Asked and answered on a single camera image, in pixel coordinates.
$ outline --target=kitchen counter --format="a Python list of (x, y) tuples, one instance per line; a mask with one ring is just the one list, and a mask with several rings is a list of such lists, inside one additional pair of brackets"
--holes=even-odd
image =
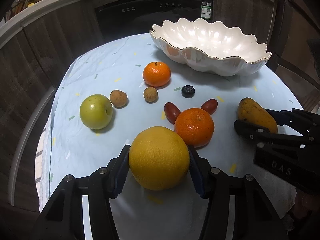
[(42, 0), (21, 11), (0, 27), (0, 48), (22, 30), (22, 25), (26, 26), (49, 12), (77, 1), (79, 0)]

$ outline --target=blueberry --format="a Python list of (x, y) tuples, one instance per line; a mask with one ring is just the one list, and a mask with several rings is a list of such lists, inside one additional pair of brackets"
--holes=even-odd
[(185, 98), (191, 98), (195, 94), (195, 89), (193, 88), (193, 86), (186, 85), (181, 89), (181, 94)]

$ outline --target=mango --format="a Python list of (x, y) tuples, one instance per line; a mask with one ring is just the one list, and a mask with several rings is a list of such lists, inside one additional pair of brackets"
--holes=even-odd
[(237, 117), (240, 120), (266, 127), (270, 133), (278, 133), (276, 120), (251, 98), (244, 98), (240, 101)]

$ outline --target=light blue tablecloth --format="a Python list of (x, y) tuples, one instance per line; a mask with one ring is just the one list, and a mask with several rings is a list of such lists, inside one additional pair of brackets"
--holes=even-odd
[[(166, 62), (172, 78), (169, 85), (158, 90), (158, 101), (148, 104), (143, 98), (147, 86), (142, 72), (152, 61)], [(196, 90), (191, 99), (182, 97), (179, 90), (187, 84)], [(79, 117), (82, 101), (92, 94), (109, 97), (114, 89), (127, 93), (129, 104), (114, 109), (113, 119), (103, 131), (94, 132), (85, 127)], [(168, 59), (148, 33), (87, 52), (71, 64), (55, 95), (44, 137), (40, 210), (65, 175), (88, 176), (106, 166), (111, 158), (119, 155), (124, 144), (131, 144), (146, 128), (159, 125), (173, 129), (163, 115), (166, 102), (173, 102), (182, 111), (216, 98), (219, 105), (212, 115), (215, 131), (210, 143), (198, 150), (199, 155), (229, 175), (254, 175), (282, 217), (293, 204), (295, 190), (255, 166), (254, 146), (235, 133), (236, 109), (244, 97), (254, 99), (264, 108), (302, 109), (291, 91), (266, 66), (251, 76), (242, 77), (196, 72)], [(279, 131), (298, 134), (289, 127), (279, 127)], [(123, 193), (110, 204), (120, 239), (177, 240), (198, 238), (207, 201), (195, 193), (189, 174), (173, 189), (152, 192), (143, 189), (129, 172)], [(87, 207), (85, 210), (86, 239), (90, 239)]]

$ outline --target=mandarin orange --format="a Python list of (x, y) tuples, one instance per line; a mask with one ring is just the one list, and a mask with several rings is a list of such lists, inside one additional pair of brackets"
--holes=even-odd
[(211, 116), (200, 108), (190, 108), (178, 115), (174, 131), (186, 145), (201, 147), (211, 140), (214, 123)]
[(151, 62), (143, 70), (143, 80), (152, 87), (167, 84), (171, 77), (171, 70), (166, 63)]

